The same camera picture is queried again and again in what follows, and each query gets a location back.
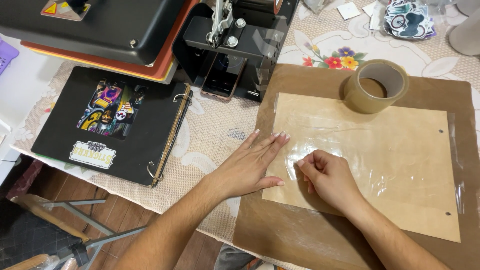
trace red flower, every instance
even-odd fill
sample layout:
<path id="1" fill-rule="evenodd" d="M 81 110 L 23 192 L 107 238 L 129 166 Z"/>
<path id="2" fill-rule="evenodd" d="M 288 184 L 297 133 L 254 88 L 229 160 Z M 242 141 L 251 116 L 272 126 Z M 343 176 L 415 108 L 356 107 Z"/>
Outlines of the red flower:
<path id="1" fill-rule="evenodd" d="M 304 66 L 313 67 L 312 59 L 310 58 L 310 56 L 308 56 L 307 58 L 302 57 L 302 59 L 304 61 Z"/>
<path id="2" fill-rule="evenodd" d="M 325 59 L 325 64 L 329 66 L 331 69 L 337 69 L 337 68 L 342 68 L 342 60 L 338 57 L 330 57 L 328 59 Z"/>

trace metal binder ring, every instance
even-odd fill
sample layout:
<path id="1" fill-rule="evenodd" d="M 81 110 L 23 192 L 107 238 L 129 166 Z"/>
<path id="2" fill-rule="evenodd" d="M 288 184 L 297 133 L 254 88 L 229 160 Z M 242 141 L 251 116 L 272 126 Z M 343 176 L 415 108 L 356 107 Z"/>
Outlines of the metal binder ring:
<path id="1" fill-rule="evenodd" d="M 176 95 L 176 96 L 173 98 L 173 102 L 177 102 L 177 101 L 178 101 L 178 100 L 177 100 L 177 97 L 179 97 L 179 96 L 186 96 L 186 97 L 190 100 L 190 103 L 192 103 L 192 98 L 191 98 L 189 95 L 187 95 L 187 94 L 178 94 L 178 95 Z"/>
<path id="2" fill-rule="evenodd" d="M 148 174 L 149 174 L 150 176 L 152 176 L 153 179 L 161 181 L 162 178 L 163 178 L 163 174 L 160 175 L 160 178 L 156 178 L 155 175 L 153 175 L 153 173 L 150 171 L 150 166 L 155 166 L 155 163 L 153 163 L 153 162 L 149 162 L 149 163 L 148 163 L 148 165 L 147 165 L 147 172 L 148 172 Z"/>

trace forearm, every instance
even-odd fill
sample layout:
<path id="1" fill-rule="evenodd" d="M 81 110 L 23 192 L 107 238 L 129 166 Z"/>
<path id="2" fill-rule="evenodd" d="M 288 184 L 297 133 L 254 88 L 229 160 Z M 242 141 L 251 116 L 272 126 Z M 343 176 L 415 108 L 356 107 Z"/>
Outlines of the forearm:
<path id="1" fill-rule="evenodd" d="M 118 270 L 171 270 L 193 232 L 224 198 L 202 180 L 142 232 L 119 260 Z"/>
<path id="2" fill-rule="evenodd" d="M 367 201 L 345 216 L 363 233 L 388 270 L 448 270 Z"/>

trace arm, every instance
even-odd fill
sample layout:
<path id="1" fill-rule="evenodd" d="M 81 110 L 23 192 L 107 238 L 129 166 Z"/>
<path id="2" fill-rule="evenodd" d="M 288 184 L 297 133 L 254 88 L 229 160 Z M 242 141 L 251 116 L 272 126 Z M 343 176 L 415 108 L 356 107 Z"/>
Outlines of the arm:
<path id="1" fill-rule="evenodd" d="M 285 133 L 274 134 L 251 148 L 258 132 L 252 133 L 218 169 L 143 231 L 115 269 L 171 270 L 200 222 L 220 202 L 284 185 L 278 177 L 262 178 L 262 175 L 290 137 Z"/>
<path id="2" fill-rule="evenodd" d="M 309 193 L 317 192 L 342 212 L 365 236 L 388 270 L 448 270 L 415 243 L 363 197 L 344 158 L 316 150 L 298 161 L 309 182 Z"/>

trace woman's left hand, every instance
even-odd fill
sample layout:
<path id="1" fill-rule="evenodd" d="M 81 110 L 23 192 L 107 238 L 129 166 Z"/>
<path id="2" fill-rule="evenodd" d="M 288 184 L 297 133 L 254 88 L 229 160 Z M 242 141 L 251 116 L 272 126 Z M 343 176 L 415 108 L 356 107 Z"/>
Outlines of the woman's left hand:
<path id="1" fill-rule="evenodd" d="M 202 180 L 208 182 L 222 199 L 285 184 L 278 177 L 262 176 L 280 149 L 288 143 L 290 136 L 285 132 L 275 133 L 251 147 L 258 134 L 259 130 L 253 132 L 220 167 Z"/>

